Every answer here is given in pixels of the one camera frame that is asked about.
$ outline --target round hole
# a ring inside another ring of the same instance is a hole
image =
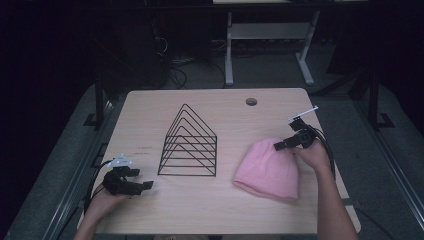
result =
[[[248,98],[246,99],[246,104],[249,106],[255,106],[256,104],[258,104],[258,101],[254,98]]]

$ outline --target triangular wire stand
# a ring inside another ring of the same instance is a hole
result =
[[[183,104],[163,144],[158,175],[216,176],[217,136]]]

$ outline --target black cord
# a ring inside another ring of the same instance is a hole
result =
[[[360,208],[356,208],[355,210],[360,212],[362,215],[364,215],[368,220],[370,220],[371,222],[373,222],[378,228],[380,228],[381,231],[383,231],[387,237],[389,237],[391,240],[395,240],[395,238],[389,233],[389,231],[387,231],[381,224],[379,224],[374,218],[372,218],[370,215],[368,215],[366,212],[364,212],[362,209]]]
[[[222,68],[220,68],[220,67],[219,67],[217,64],[215,64],[215,63],[211,63],[211,62],[204,61],[204,60],[199,60],[199,59],[192,59],[192,60],[187,61],[187,62],[184,62],[184,63],[176,64],[176,65],[175,65],[175,67],[182,67],[182,66],[185,66],[185,65],[188,65],[188,64],[195,64],[195,63],[207,64],[207,65],[210,65],[210,66],[213,66],[213,67],[217,68],[217,69],[219,70],[219,72],[221,73],[221,75],[222,75],[223,79],[224,79],[224,85],[222,86],[222,88],[223,88],[223,89],[225,88],[225,86],[226,86],[226,82],[225,82],[225,73],[224,73],[224,71],[222,70]]]
[[[336,166],[334,163],[334,156],[333,151],[331,151],[330,145],[328,145],[327,140],[324,137],[324,134],[321,130],[312,127],[311,125],[301,123],[305,128],[307,128],[310,131],[313,131],[315,135],[317,135],[318,139],[322,142],[324,145],[325,151],[327,152],[328,159],[330,160],[330,169],[333,173],[334,180],[336,180]]]
[[[93,196],[91,196],[91,199],[93,199],[99,192],[101,192],[105,187],[100,188],[97,192],[93,193]]]
[[[257,46],[255,46],[252,41],[245,41],[243,43],[239,43],[240,45],[245,45],[244,48],[240,48],[240,46],[235,45],[233,49],[233,57],[235,58],[253,58],[259,55],[263,55],[266,52],[266,48],[263,46],[260,46],[263,48],[263,52],[261,52]]]
[[[93,191],[94,182],[96,181],[97,176],[99,175],[100,169],[102,169],[102,167],[104,167],[106,164],[108,164],[110,162],[112,162],[112,160],[105,161],[104,163],[102,163],[102,165],[100,165],[100,167],[96,168],[96,171],[94,172],[93,177],[90,180],[90,184],[88,185],[87,193],[85,194],[85,197],[83,199],[84,200],[84,212],[87,211],[88,206],[90,205],[91,192]]]
[[[174,71],[174,76],[170,75],[169,77],[175,83],[175,85],[177,85],[177,89],[184,88],[185,84],[187,83],[187,74],[185,74],[185,72],[181,71],[180,69],[176,69],[176,68],[170,68],[169,70]],[[183,80],[182,83],[178,79],[177,72],[181,73],[184,77],[184,80]]]
[[[103,49],[103,51],[105,51],[107,54],[109,54],[111,57],[113,57],[117,62],[119,62],[122,66],[124,66],[125,68],[127,68],[128,70],[130,70],[131,72],[133,72],[136,76],[140,77],[141,79],[149,82],[150,84],[152,84],[153,86],[156,86],[157,83],[155,83],[154,81],[152,81],[151,79],[147,78],[146,76],[141,75],[140,73],[138,73],[134,68],[130,67],[127,63],[125,63],[124,61],[122,61],[119,57],[117,57],[115,54],[113,54],[109,49],[107,49],[99,40],[97,40],[97,38],[92,34],[91,37],[93,38],[93,40],[97,43],[97,45],[100,46],[101,49]]]

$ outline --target human arm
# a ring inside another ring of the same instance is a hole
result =
[[[95,196],[91,199],[90,206],[85,212],[84,218],[74,236],[74,240],[93,239],[100,220],[125,201],[125,199],[130,198],[127,195],[112,195],[103,185],[99,185],[94,192]]]
[[[305,149],[292,148],[314,169],[318,182],[318,239],[358,239],[352,220],[341,200],[327,152],[318,139]]]

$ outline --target forearm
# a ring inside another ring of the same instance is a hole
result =
[[[98,220],[85,217],[74,236],[74,240],[91,240],[94,238]]]
[[[318,238],[358,239],[330,169],[316,171],[318,180]]]

